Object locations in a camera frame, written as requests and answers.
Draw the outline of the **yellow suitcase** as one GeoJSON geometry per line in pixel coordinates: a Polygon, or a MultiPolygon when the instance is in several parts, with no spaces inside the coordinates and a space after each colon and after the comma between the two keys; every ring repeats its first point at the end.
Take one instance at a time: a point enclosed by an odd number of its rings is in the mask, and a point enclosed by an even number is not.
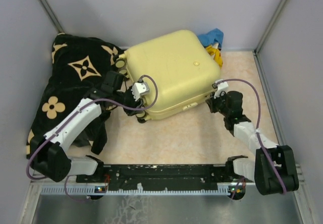
{"type": "Polygon", "coordinates": [[[115,56],[115,66],[127,71],[132,82],[142,75],[150,92],[143,97],[152,107],[137,114],[137,120],[161,120],[205,102],[220,79],[221,68],[198,37],[179,30],[140,43],[115,56]]]}

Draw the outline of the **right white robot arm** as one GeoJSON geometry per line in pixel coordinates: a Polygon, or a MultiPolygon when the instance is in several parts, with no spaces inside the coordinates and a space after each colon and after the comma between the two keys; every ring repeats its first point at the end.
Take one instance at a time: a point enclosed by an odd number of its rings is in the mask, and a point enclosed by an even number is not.
{"type": "Polygon", "coordinates": [[[225,169],[230,181],[242,176],[253,181],[262,195],[283,194],[299,188],[294,152],[288,145],[278,145],[257,129],[243,114],[243,95],[238,91],[213,93],[206,100],[211,113],[224,117],[225,128],[254,154],[255,159],[239,157],[225,169]]]}

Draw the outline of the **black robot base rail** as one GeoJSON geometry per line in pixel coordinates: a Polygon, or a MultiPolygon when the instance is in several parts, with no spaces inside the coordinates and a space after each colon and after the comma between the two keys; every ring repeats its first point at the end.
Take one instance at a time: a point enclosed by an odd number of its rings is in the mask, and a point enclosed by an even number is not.
{"type": "Polygon", "coordinates": [[[77,176],[76,182],[103,186],[103,192],[134,190],[138,184],[146,191],[217,190],[226,185],[234,188],[228,197],[240,200],[246,193],[247,181],[239,179],[223,164],[104,164],[91,176],[77,176]]]}

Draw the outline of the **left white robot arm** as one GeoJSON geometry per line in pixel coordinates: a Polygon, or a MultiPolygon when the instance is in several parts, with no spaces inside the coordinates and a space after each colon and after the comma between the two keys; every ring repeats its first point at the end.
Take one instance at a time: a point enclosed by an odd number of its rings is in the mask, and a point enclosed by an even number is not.
{"type": "Polygon", "coordinates": [[[85,91],[78,104],[56,126],[46,133],[34,135],[30,139],[30,157],[26,167],[27,176],[35,180],[30,169],[42,174],[41,179],[49,178],[55,182],[70,176],[88,176],[94,182],[105,176],[102,161],[86,155],[69,157],[67,151],[77,137],[93,122],[102,122],[108,112],[107,107],[115,105],[131,112],[146,111],[153,105],[144,106],[143,97],[150,93],[150,87],[142,75],[127,91],[120,88],[124,76],[108,72],[105,80],[85,91]]]}

